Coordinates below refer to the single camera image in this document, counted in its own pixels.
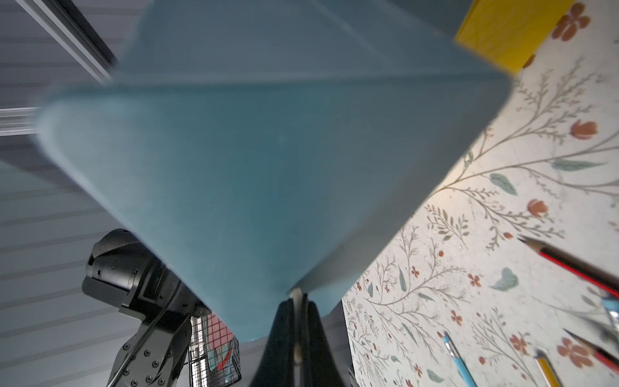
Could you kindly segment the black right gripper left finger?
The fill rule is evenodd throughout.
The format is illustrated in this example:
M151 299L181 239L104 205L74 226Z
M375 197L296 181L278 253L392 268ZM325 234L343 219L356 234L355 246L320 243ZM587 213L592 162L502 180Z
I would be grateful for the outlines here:
M295 312L293 300L278 306L269 339L251 387L294 385Z

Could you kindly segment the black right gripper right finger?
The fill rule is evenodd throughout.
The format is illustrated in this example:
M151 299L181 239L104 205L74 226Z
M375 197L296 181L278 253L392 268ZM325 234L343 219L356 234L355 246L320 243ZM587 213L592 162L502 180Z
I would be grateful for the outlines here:
M301 303L301 385L344 387L315 303Z

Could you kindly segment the teal drawer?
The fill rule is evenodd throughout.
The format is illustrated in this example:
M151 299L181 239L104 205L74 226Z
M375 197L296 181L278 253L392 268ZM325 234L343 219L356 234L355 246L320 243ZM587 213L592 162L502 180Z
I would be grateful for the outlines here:
M40 147L243 341L331 310L509 97L388 1L154 1L112 81L45 99Z

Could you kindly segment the red black pencil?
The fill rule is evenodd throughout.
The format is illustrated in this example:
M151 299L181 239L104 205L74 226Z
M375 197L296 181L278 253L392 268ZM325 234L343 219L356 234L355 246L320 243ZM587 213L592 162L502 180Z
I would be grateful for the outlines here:
M541 240L535 240L526 236L519 236L517 239L548 261L604 290L606 293L614 296L614 298L618 298L618 277L604 272L598 267Z
M594 343L589 342L588 340L583 339L582 337L565 331L570 335L581 347L583 347L589 355L595 358L598 362L603 364L607 369L615 372L615 374L619 373L618 367L618 358L612 355L610 352L604 350L604 348L595 345Z

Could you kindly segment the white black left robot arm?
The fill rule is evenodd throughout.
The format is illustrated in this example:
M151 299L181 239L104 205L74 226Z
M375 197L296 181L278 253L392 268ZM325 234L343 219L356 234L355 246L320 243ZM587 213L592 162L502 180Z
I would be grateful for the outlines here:
M109 386L174 386L190 349L192 320L210 309L131 232L115 229L92 249L82 292L138 319Z

